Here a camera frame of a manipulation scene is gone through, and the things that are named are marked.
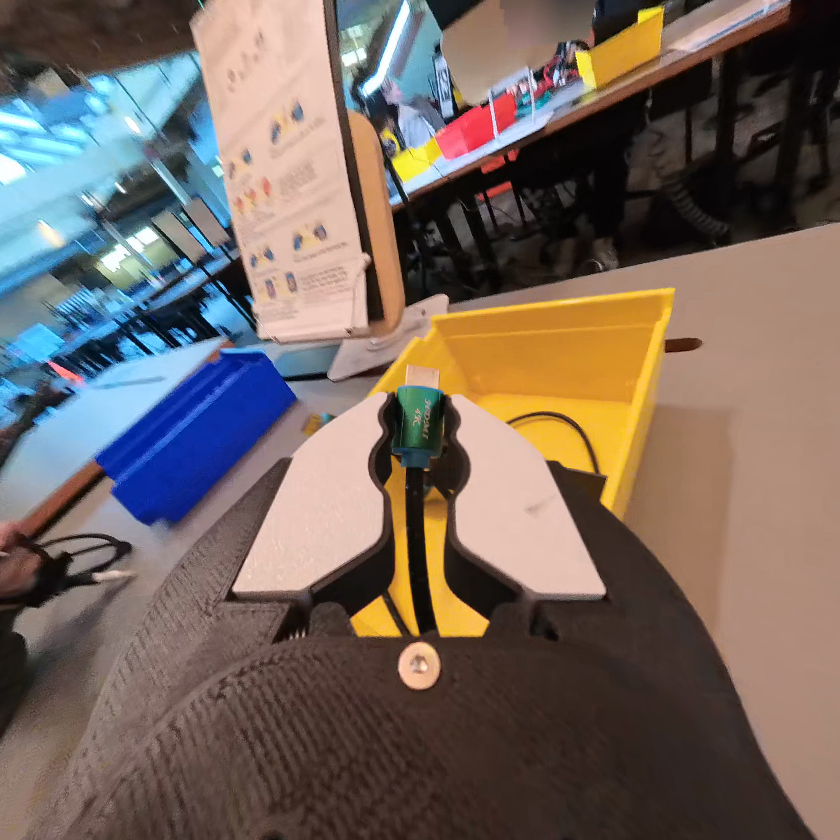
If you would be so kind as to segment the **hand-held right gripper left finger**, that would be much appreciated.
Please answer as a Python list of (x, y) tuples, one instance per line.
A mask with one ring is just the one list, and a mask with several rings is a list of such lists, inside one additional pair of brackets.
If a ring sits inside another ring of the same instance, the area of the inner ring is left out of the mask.
[(232, 586), (240, 602), (283, 602), (304, 616), (338, 604), (349, 617), (395, 575), (392, 473), (396, 396), (372, 394), (289, 458)]

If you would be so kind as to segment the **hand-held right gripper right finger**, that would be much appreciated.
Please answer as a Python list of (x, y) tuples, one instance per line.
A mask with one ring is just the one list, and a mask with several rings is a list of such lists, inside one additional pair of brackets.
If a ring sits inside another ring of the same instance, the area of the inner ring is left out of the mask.
[(446, 408), (446, 632), (496, 609), (599, 603), (607, 588), (560, 486), (562, 468), (464, 395)]

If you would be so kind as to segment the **blue plastic bin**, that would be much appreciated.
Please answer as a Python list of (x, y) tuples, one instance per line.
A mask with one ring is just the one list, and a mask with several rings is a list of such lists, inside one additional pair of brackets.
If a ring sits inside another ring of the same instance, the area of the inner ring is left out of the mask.
[(96, 457), (138, 522), (179, 522), (297, 398), (263, 350), (221, 350)]

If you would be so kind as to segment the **yellow plastic bin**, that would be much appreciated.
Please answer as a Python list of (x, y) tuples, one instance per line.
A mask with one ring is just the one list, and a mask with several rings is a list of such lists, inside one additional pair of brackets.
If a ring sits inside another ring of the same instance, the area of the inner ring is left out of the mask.
[[(626, 588), (664, 575), (621, 520), (655, 408), (673, 299), (670, 289), (648, 290), (435, 317), (369, 392), (395, 394), (411, 365), (435, 370), (447, 399), (466, 396), (560, 465), (563, 495), (607, 597), (534, 612), (520, 605), (552, 633), (563, 633), (561, 609), (621, 605)], [(480, 637), (446, 632), (446, 421), (433, 474), (425, 528), (437, 635)]]

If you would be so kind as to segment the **grey hub with black cable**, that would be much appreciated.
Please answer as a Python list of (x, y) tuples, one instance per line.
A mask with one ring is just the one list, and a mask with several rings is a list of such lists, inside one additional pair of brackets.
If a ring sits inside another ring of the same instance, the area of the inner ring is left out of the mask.
[(37, 592), (57, 595), (134, 577), (134, 572), (119, 567), (133, 546), (105, 533), (83, 532), (43, 542), (23, 538), (22, 546), (41, 560)]

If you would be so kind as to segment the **grey desk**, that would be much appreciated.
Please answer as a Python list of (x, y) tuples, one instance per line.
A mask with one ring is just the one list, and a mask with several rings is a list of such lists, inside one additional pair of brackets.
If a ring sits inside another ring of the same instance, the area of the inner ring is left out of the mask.
[[(838, 838), (838, 225), (461, 305), (503, 307), (672, 287), (670, 353), (626, 524), (691, 600), (752, 728), (818, 838)], [(174, 562), (303, 440), (376, 379), (301, 382), (300, 404), (173, 529), (127, 518), (109, 484), (54, 534), (105, 532), (137, 578), (73, 591), (19, 622), (34, 670), (2, 738), (2, 838), (23, 838), (56, 789), (102, 683)]]

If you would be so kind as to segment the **white desk with brown edge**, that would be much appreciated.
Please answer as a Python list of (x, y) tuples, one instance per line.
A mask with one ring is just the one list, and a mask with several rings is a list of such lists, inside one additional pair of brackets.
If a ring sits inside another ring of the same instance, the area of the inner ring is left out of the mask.
[(205, 340), (116, 364), (88, 383), (28, 432), (2, 468), (2, 521), (28, 536), (47, 530), (102, 478), (101, 451), (231, 346)]

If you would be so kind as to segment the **person's left hand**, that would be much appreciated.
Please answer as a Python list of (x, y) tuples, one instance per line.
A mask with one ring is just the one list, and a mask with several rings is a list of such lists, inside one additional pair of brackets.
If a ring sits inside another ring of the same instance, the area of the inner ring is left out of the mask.
[(30, 592), (38, 579), (40, 558), (24, 547), (18, 525), (1, 522), (1, 598), (9, 599)]

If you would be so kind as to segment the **instruction sheet on brown clipboard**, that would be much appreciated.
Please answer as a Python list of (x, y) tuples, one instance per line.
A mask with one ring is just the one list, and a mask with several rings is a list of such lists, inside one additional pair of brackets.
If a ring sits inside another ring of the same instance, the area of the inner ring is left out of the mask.
[(405, 291), (384, 156), (346, 107), (335, 2), (206, 2), (191, 28), (258, 335), (393, 333)]

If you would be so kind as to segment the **small yellow bin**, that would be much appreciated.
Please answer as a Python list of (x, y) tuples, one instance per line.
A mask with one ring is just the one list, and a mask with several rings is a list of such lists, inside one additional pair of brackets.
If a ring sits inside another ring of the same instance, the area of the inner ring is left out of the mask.
[(401, 182), (406, 183), (433, 169), (441, 157), (437, 139), (433, 137), (420, 147), (399, 151), (392, 158), (392, 164)]

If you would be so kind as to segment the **red plastic bin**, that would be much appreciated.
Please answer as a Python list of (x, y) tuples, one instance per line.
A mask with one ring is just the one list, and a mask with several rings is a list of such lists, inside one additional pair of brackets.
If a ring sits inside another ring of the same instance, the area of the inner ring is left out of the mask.
[(437, 132), (437, 146), (447, 161), (471, 153), (493, 141), (517, 119), (518, 103), (504, 93), (492, 104), (474, 107)]

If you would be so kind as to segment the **long background table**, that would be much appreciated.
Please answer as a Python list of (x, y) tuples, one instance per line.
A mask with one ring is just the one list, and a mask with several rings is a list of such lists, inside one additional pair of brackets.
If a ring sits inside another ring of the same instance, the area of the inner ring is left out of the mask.
[(454, 184), (468, 173), (481, 172), (488, 160), (517, 151), (557, 133), (639, 92), (653, 88), (730, 49), (785, 25), (791, 3), (783, 1), (716, 1), (664, 25), (662, 48), (655, 59), (632, 70), (603, 89), (592, 90), (582, 80), (560, 89), (533, 115), (513, 123), (491, 142), (453, 161), (439, 160), (433, 169), (407, 182), (412, 204), (421, 196)]

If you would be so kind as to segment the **yellow background bin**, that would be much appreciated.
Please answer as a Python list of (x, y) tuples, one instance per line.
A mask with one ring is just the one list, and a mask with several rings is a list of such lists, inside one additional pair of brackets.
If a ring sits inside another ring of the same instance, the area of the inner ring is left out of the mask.
[(603, 89), (659, 56), (662, 49), (665, 6), (637, 12), (634, 24), (591, 49), (575, 53), (579, 77), (592, 90)]

